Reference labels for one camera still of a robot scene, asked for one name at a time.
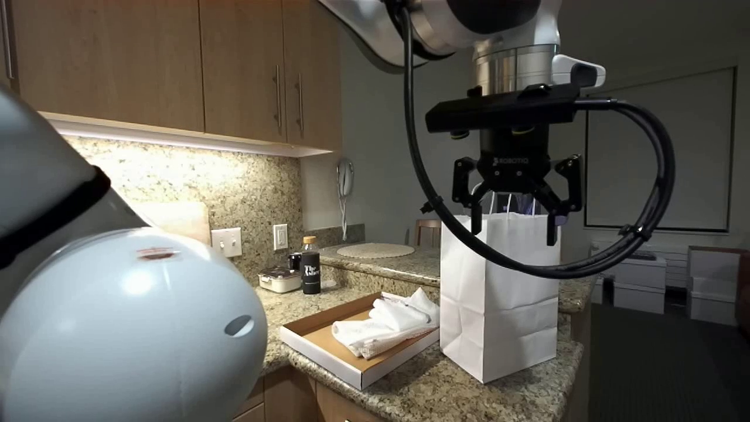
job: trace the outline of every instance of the cabinet handle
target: cabinet handle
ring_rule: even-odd
[[[303,107],[303,87],[299,87],[299,83],[296,83],[296,92],[298,92],[298,126],[299,126],[299,138],[305,138],[305,107]]]
[[[4,73],[12,89],[16,89],[16,62],[15,62],[15,42],[12,42],[12,23],[9,23],[9,0],[0,0],[0,23],[2,23],[2,55],[4,55]]]
[[[276,96],[274,119],[276,119],[276,132],[282,134],[282,98],[283,98],[283,92],[282,92],[278,69],[274,69],[274,96]]]

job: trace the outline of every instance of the white napkin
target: white napkin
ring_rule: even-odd
[[[381,294],[373,303],[366,321],[336,321],[330,334],[354,357],[373,359],[408,337],[417,337],[438,327],[438,304],[422,289],[411,298]]]

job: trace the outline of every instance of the kitchen counter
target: kitchen counter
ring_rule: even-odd
[[[434,345],[399,366],[386,378],[371,384],[366,391],[352,390],[342,381],[332,378],[329,371],[310,362],[308,357],[289,350],[278,342],[278,327],[293,320],[317,314],[320,310],[336,307],[339,303],[378,294],[381,289],[395,294],[411,294],[417,286],[436,294],[438,289],[438,255],[432,252],[417,252],[408,257],[388,257],[386,263],[357,263],[350,257],[337,257],[330,252],[320,253],[324,263],[324,294],[303,296],[298,294],[267,294],[258,290],[267,321],[270,321],[270,345],[265,355],[265,373],[274,373],[283,366],[293,366],[312,381],[330,388],[332,391],[346,397],[360,409],[385,418],[385,419],[511,419],[511,422],[543,422],[562,419],[569,404],[571,390],[582,373],[584,345],[574,335],[574,314],[586,310],[588,283],[568,282],[561,286],[561,334],[557,334],[557,357],[538,364],[534,368],[520,371],[515,376],[501,378],[489,384],[475,383],[468,373],[455,366]],[[381,279],[357,279],[342,282],[330,279],[337,269],[364,269],[378,273],[380,277],[395,277],[395,283],[385,286]]]

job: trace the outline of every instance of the whiteboard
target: whiteboard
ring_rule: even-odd
[[[609,92],[650,107],[673,137],[678,182],[659,228],[729,228],[736,70],[713,70]],[[653,186],[647,137],[617,113],[588,113],[586,225],[633,225]]]

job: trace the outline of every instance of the upper cabinet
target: upper cabinet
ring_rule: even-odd
[[[38,111],[339,147],[337,23],[317,0],[0,4],[2,73]]]
[[[9,4],[16,89],[32,107],[204,130],[195,0]]]
[[[337,23],[317,0],[201,0],[206,132],[339,147]]]

